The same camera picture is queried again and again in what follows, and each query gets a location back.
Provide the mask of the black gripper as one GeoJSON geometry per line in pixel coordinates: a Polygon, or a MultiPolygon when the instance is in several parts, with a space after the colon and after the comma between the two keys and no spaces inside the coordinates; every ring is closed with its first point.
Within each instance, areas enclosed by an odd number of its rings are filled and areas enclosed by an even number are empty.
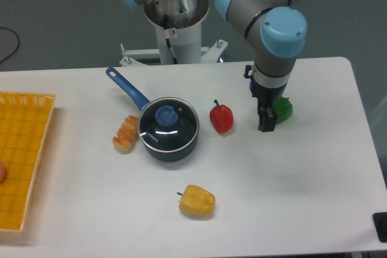
{"type": "Polygon", "coordinates": [[[257,99],[259,124],[258,130],[273,132],[275,130],[278,115],[274,103],[282,97],[287,86],[287,75],[268,76],[262,73],[257,66],[246,65],[244,78],[249,79],[249,89],[252,97],[257,99]]]}

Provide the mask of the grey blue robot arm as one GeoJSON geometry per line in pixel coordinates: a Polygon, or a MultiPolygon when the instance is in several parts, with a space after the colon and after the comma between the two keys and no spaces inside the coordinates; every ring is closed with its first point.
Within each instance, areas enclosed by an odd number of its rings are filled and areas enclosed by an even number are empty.
{"type": "MultiPolygon", "coordinates": [[[[154,26],[161,63],[198,63],[201,23],[209,0],[122,0],[128,8],[142,6],[154,26]]],[[[272,132],[279,122],[275,102],[287,86],[307,34],[302,13],[292,9],[300,0],[214,0],[220,16],[255,49],[256,57],[244,76],[258,102],[261,132],[272,132]]]]}

